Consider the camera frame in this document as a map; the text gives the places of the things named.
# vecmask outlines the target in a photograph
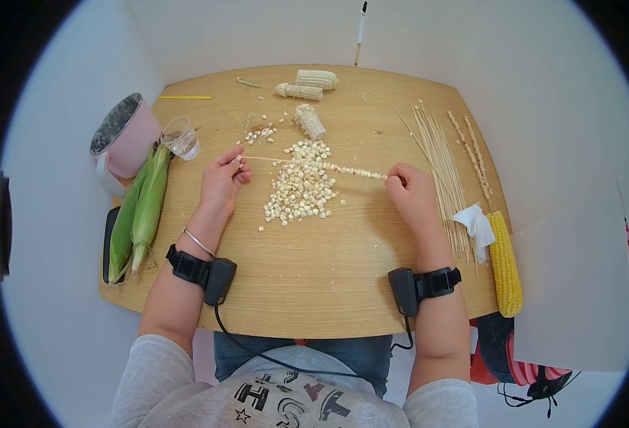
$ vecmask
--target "green corn husk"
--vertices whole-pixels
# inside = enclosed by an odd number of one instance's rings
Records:
[[[153,155],[153,148],[148,152],[148,158]],[[140,171],[133,179],[131,187],[124,197],[124,202],[117,213],[117,219],[114,221],[112,235],[110,236],[110,267],[107,271],[107,279],[109,285],[117,284],[117,281],[124,275],[129,264],[131,249],[131,226],[133,225],[133,215],[136,212],[136,204],[141,188],[148,176],[148,161],[143,164]]]
[[[167,187],[167,168],[171,153],[167,146],[160,144],[152,160],[148,160],[148,177],[143,184],[136,205],[131,227],[133,262],[131,273],[136,277],[141,261],[150,252],[150,244],[157,230],[159,213],[162,210],[164,191]]]

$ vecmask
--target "black cable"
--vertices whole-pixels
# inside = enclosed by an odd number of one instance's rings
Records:
[[[286,368],[289,368],[291,370],[295,370],[295,371],[298,371],[298,372],[303,372],[303,373],[310,373],[310,374],[314,374],[314,375],[317,375],[317,374],[319,374],[319,375],[325,375],[325,374],[332,375],[333,374],[333,375],[336,375],[336,376],[359,377],[360,379],[364,379],[364,380],[368,381],[369,383],[372,383],[372,381],[380,381],[380,382],[383,382],[385,384],[387,382],[386,379],[381,379],[380,377],[365,377],[365,376],[360,376],[360,375],[352,374],[352,373],[327,372],[327,371],[321,371],[321,370],[305,370],[305,369],[302,369],[302,368],[291,366],[290,364],[286,364],[284,362],[280,362],[279,360],[276,360],[276,359],[274,359],[272,357],[267,357],[266,355],[264,355],[261,352],[255,352],[252,349],[250,349],[249,347],[246,347],[241,342],[239,342],[238,339],[234,338],[233,334],[229,333],[226,330],[226,328],[224,327],[224,324],[219,319],[219,305],[216,305],[214,307],[214,315],[217,318],[217,323],[219,324],[219,328],[222,329],[224,334],[226,334],[227,337],[229,339],[231,339],[231,341],[233,343],[235,343],[236,345],[241,347],[241,349],[243,349],[244,351],[250,352],[252,355],[254,355],[256,357],[262,357],[262,358],[266,359],[267,361],[271,361],[272,363],[279,364],[280,366],[283,366],[283,367],[286,367]]]
[[[405,317],[405,328],[407,329],[407,338],[410,339],[410,346],[406,347],[404,345],[400,345],[399,343],[394,343],[392,347],[390,347],[390,356],[393,356],[393,348],[399,347],[402,349],[410,350],[414,347],[414,340],[412,339],[412,332],[410,332],[410,320]]]
[[[556,392],[556,394],[559,394],[559,392],[560,392],[562,389],[565,389],[565,388],[567,387],[567,385],[568,385],[569,383],[573,382],[573,381],[574,381],[574,380],[578,377],[578,375],[580,375],[581,373],[583,373],[583,370],[581,370],[580,372],[576,373],[576,376],[572,377],[570,381],[566,382],[566,383],[565,383],[565,384],[564,384],[564,385],[563,385],[563,386],[559,389],[559,391],[557,391],[557,392]],[[500,392],[500,383],[502,383],[502,392]],[[521,397],[515,397],[515,396],[513,396],[513,395],[507,395],[507,391],[505,390],[506,385],[507,385],[507,383],[506,383],[506,382],[498,382],[498,383],[497,383],[497,393],[498,393],[498,394],[500,394],[500,395],[503,395],[503,396],[505,397],[505,404],[506,404],[507,406],[510,406],[510,407],[521,407],[521,406],[527,405],[527,404],[532,403],[532,402],[534,402],[534,401],[535,401],[535,399],[525,400],[524,398],[521,398]],[[517,405],[509,404],[509,401],[507,401],[507,398],[511,398],[512,400],[516,400],[516,401],[523,401],[523,402],[522,402],[522,403],[520,403],[520,404],[517,404]],[[548,402],[548,406],[547,406],[547,417],[548,417],[548,418],[550,418],[550,415],[552,415],[552,403],[550,402],[550,399],[552,399],[552,402],[553,402],[553,403],[555,403],[555,406],[557,406],[557,400],[555,399],[554,394],[552,394],[551,396],[549,396],[549,397],[547,398],[547,402]]]

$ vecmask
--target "yellow corn cob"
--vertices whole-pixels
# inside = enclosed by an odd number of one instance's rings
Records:
[[[322,70],[298,70],[295,84],[302,86],[315,86],[323,90],[336,89],[338,78],[330,71]]]
[[[505,318],[512,318],[521,311],[523,296],[519,271],[516,269],[514,249],[509,240],[509,232],[505,225],[502,212],[488,214],[490,227],[495,235],[495,242],[490,244],[490,258],[492,272],[495,276],[495,290],[497,291],[497,306]]]
[[[303,131],[307,133],[312,141],[324,139],[326,128],[321,124],[319,116],[316,115],[314,107],[310,104],[301,104],[295,107],[295,123],[303,127]]]
[[[291,85],[289,83],[281,83],[276,86],[276,92],[282,97],[296,97],[304,99],[314,99],[321,101],[324,91],[321,88],[313,86]]]

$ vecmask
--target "napkin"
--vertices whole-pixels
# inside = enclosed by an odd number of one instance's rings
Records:
[[[474,238],[474,254],[476,260],[482,264],[486,261],[486,247],[495,242],[488,217],[483,215],[483,210],[478,204],[456,213],[452,220],[466,226],[466,233]]]

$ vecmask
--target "pink mug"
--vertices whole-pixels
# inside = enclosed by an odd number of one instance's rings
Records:
[[[117,177],[131,178],[148,157],[148,149],[162,135],[162,127],[140,93],[122,99],[105,116],[91,140],[96,175],[120,198],[127,190]]]

